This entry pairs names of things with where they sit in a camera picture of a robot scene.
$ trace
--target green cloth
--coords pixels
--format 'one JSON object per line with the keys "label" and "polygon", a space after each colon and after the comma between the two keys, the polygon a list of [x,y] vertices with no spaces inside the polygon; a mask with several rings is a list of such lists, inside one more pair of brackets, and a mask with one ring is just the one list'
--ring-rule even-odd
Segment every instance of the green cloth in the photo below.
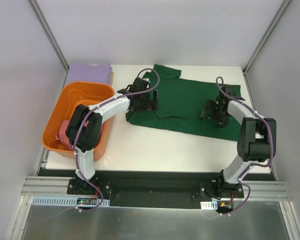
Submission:
{"label": "green cloth", "polygon": [[[160,75],[160,83],[156,88],[159,110],[129,111],[125,115],[129,123],[216,139],[238,140],[241,127],[233,117],[224,128],[216,127],[217,124],[210,119],[200,118],[207,99],[216,100],[219,94],[215,83],[182,79],[181,70],[162,65],[154,65],[154,70]],[[151,87],[158,81],[153,72],[146,72],[143,78],[150,79]],[[239,85],[234,91],[241,95]]]}

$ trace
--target orange plastic bin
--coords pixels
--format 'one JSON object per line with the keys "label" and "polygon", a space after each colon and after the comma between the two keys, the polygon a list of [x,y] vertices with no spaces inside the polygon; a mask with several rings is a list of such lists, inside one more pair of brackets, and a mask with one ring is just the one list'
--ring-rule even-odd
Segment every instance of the orange plastic bin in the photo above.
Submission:
{"label": "orange plastic bin", "polygon": [[[65,86],[42,134],[43,146],[63,157],[75,158],[73,151],[67,150],[63,143],[56,141],[56,134],[60,130],[61,123],[64,120],[70,120],[77,105],[89,106],[97,104],[112,97],[114,94],[115,91],[111,86],[101,83],[76,81]],[[95,161],[105,154],[113,121],[114,116],[105,122],[100,141],[93,151]]]}

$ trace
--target white tabletop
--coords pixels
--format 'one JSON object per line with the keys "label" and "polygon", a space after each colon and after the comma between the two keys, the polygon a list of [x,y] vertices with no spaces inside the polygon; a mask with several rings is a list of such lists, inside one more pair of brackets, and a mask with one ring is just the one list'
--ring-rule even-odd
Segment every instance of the white tabletop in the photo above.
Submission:
{"label": "white tabletop", "polygon": [[[112,65],[115,91],[131,84],[138,72],[153,65]],[[241,85],[241,95],[250,105],[242,70],[238,66],[167,66],[182,70],[181,78],[214,82],[222,76],[225,84]],[[125,113],[114,118],[104,156],[94,162],[96,170],[220,172],[237,155],[235,141],[197,136],[181,132],[136,126]],[[47,169],[76,169],[75,160],[50,152]],[[267,167],[254,167],[252,173],[269,173]]]}

